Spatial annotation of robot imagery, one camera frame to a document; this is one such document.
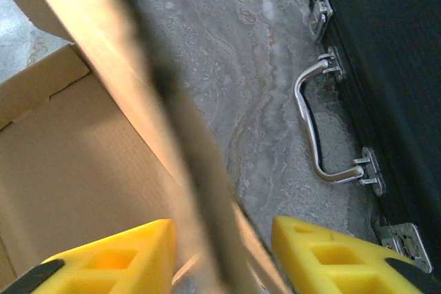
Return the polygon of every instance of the metal latch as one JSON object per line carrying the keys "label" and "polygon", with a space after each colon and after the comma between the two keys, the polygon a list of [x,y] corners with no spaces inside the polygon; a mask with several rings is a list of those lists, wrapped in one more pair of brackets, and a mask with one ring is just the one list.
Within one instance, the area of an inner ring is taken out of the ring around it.
{"label": "metal latch", "polygon": [[319,42],[325,33],[326,27],[334,10],[329,0],[316,0],[309,15],[309,33],[315,42]]}
{"label": "metal latch", "polygon": [[413,260],[426,273],[433,270],[429,256],[421,240],[418,228],[413,223],[389,225],[378,228],[381,245]]}
{"label": "metal latch", "polygon": [[362,158],[353,160],[354,166],[348,170],[344,170],[335,174],[326,172],[322,168],[322,161],[317,139],[317,133],[314,127],[314,115],[309,111],[307,101],[303,96],[303,86],[308,81],[320,74],[334,73],[338,80],[344,78],[345,72],[342,68],[340,57],[338,56],[336,48],[328,48],[328,53],[320,55],[318,62],[308,69],[306,69],[297,78],[294,85],[294,96],[296,97],[297,108],[302,120],[302,126],[307,137],[309,154],[312,159],[312,165],[316,174],[326,182],[344,183],[352,180],[365,185],[372,185],[372,189],[377,196],[382,196],[385,193],[384,181],[382,179],[380,169],[375,154],[372,149],[363,147]]}

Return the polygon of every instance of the black case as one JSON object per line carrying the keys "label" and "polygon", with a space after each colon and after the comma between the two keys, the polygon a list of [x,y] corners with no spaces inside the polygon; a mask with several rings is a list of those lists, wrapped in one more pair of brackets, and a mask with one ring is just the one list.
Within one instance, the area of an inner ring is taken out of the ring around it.
{"label": "black case", "polygon": [[391,224],[418,226],[440,279],[441,1],[329,2],[322,44],[347,72],[338,87],[359,143],[375,151],[382,210]]}

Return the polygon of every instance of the gray marble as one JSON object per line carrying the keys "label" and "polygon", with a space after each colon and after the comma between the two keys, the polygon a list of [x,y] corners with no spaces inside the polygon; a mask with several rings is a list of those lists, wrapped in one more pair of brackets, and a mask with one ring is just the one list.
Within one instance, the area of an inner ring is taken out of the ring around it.
{"label": "gray marble", "polygon": [[[311,169],[293,97],[294,81],[321,52],[307,34],[307,0],[150,3],[262,237],[270,243],[272,218],[289,215],[373,240],[369,192],[325,184]],[[33,28],[11,0],[0,6],[0,79],[65,43]],[[358,148],[334,85],[318,78],[306,94],[325,167],[343,169]]]}

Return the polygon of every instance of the marble floor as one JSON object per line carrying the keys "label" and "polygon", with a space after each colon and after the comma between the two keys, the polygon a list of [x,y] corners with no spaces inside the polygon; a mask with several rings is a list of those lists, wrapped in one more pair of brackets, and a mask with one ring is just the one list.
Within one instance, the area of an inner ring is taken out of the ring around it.
{"label": "marble floor", "polygon": [[[271,220],[282,214],[373,240],[369,192],[325,184],[311,169],[293,97],[297,76],[321,52],[307,34],[307,0],[150,3],[262,237],[269,242]],[[0,8],[0,80],[65,44],[34,28],[11,0]],[[325,167],[343,169],[358,152],[333,83],[318,78],[306,94]]]}

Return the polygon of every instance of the metal handle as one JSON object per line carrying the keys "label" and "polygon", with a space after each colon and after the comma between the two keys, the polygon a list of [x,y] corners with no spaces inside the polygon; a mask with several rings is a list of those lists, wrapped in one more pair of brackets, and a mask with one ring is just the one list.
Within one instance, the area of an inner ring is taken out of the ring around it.
{"label": "metal handle", "polygon": [[319,74],[322,74],[323,72],[336,70],[336,68],[329,68],[330,62],[326,59],[327,57],[334,59],[333,54],[325,54],[319,57],[319,62],[306,69],[297,78],[296,84],[294,86],[294,96],[296,97],[298,111],[300,112],[300,117],[302,118],[302,126],[307,136],[308,148],[309,153],[311,154],[312,166],[314,168],[314,171],[322,180],[326,182],[341,184],[363,177],[365,171],[360,165],[357,165],[345,171],[338,172],[336,174],[329,174],[324,169],[322,169],[322,167],[320,166],[320,156],[318,154],[316,132],[314,130],[314,115],[309,112],[305,97],[302,95],[302,86],[307,81],[313,79]]}

